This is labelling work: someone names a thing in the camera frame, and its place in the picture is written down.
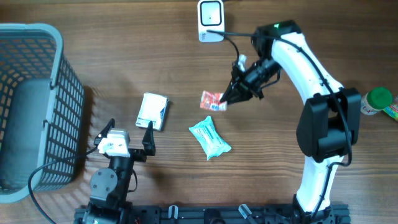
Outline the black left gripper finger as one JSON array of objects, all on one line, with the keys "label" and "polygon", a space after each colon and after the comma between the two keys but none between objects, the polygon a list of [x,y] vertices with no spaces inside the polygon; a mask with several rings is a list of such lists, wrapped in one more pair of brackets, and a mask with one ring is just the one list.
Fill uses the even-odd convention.
[{"label": "black left gripper finger", "polygon": [[142,145],[144,146],[144,152],[147,156],[155,155],[155,141],[153,134],[153,122],[148,123],[146,133],[142,139]]},{"label": "black left gripper finger", "polygon": [[109,131],[115,127],[115,120],[114,118],[111,118],[108,122],[108,124],[99,132],[99,134],[95,137],[94,140],[94,145],[98,146],[99,143],[101,142],[101,140],[103,138],[107,137],[107,134],[109,133]]}]

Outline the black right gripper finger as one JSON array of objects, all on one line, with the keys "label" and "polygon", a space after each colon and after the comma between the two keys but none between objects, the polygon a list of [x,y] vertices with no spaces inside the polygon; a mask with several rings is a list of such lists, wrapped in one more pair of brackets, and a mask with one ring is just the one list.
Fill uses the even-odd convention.
[{"label": "black right gripper finger", "polygon": [[235,80],[235,79],[232,78],[230,83],[229,83],[229,85],[228,85],[228,87],[227,87],[227,89],[226,89],[226,91],[228,91],[228,90],[238,90],[238,91],[240,91],[240,89],[239,89],[239,84],[240,83],[241,83],[240,80]]},{"label": "black right gripper finger", "polygon": [[252,98],[252,93],[250,92],[240,92],[238,90],[228,90],[222,96],[222,102],[227,102],[228,105],[234,103],[239,103],[243,101],[248,101]]}]

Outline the white blue carton box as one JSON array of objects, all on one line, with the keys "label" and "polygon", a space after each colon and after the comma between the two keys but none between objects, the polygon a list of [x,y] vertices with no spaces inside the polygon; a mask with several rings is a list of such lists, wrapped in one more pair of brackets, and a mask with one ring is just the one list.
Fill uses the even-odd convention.
[{"label": "white blue carton box", "polygon": [[152,121],[153,129],[161,131],[165,120],[165,114],[169,105],[169,99],[163,95],[144,93],[141,108],[136,120],[136,126],[147,128]]}]

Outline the teal wet wipes pack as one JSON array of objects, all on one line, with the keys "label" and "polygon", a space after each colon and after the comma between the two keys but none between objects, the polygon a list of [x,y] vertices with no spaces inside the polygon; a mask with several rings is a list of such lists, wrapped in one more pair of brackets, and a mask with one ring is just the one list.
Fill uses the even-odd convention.
[{"label": "teal wet wipes pack", "polygon": [[211,116],[207,116],[203,121],[189,127],[189,131],[200,143],[208,161],[212,157],[218,157],[222,153],[232,150],[232,147],[216,132]]}]

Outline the green lid jar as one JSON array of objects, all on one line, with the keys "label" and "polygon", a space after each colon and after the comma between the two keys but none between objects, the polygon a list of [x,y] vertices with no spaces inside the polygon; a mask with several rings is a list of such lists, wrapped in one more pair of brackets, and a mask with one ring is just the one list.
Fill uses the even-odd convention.
[{"label": "green lid jar", "polygon": [[377,87],[362,96],[361,112],[365,115],[374,115],[393,102],[392,93],[384,87]]}]

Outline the green Haribo gummy bag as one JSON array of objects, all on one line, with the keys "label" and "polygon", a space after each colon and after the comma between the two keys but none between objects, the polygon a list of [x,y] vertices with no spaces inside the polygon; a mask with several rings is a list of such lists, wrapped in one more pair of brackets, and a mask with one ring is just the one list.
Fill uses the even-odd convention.
[{"label": "green Haribo gummy bag", "polygon": [[398,96],[396,96],[392,103],[383,109],[385,114],[389,115],[392,119],[398,121]]}]

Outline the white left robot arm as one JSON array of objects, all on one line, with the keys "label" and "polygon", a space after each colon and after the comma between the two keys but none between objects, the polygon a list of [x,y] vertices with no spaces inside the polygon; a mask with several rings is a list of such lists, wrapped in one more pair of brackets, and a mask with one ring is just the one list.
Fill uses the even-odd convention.
[{"label": "white left robot arm", "polygon": [[127,195],[131,177],[136,177],[135,162],[145,162],[155,155],[153,122],[149,122],[142,139],[143,149],[129,147],[129,132],[115,127],[112,118],[95,137],[99,153],[109,159],[107,168],[97,170],[90,180],[90,201],[86,208],[75,210],[75,223],[127,223],[131,203]]}]

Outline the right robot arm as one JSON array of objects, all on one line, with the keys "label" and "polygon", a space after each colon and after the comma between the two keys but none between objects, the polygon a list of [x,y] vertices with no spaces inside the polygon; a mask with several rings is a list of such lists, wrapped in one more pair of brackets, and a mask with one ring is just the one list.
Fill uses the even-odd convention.
[{"label": "right robot arm", "polygon": [[296,138],[305,156],[302,183],[294,195],[292,223],[315,223],[332,213],[330,190],[339,166],[348,167],[358,140],[361,96],[322,66],[293,21],[258,27],[248,35],[259,59],[249,68],[233,62],[231,81],[220,99],[232,105],[262,99],[270,79],[285,71],[303,101]]}]

